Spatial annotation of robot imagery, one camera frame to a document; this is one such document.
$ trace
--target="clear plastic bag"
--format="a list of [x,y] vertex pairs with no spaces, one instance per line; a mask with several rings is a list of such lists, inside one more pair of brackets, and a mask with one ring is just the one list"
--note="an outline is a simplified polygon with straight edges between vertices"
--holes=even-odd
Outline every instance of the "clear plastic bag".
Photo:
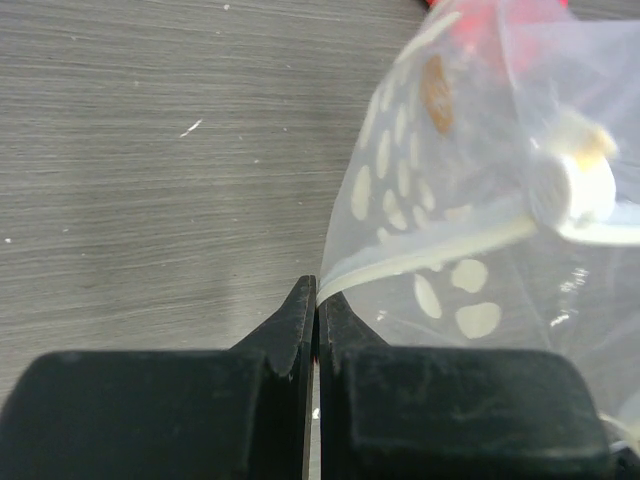
[[559,352],[637,449],[639,40],[557,0],[438,2],[372,96],[318,301],[393,344]]

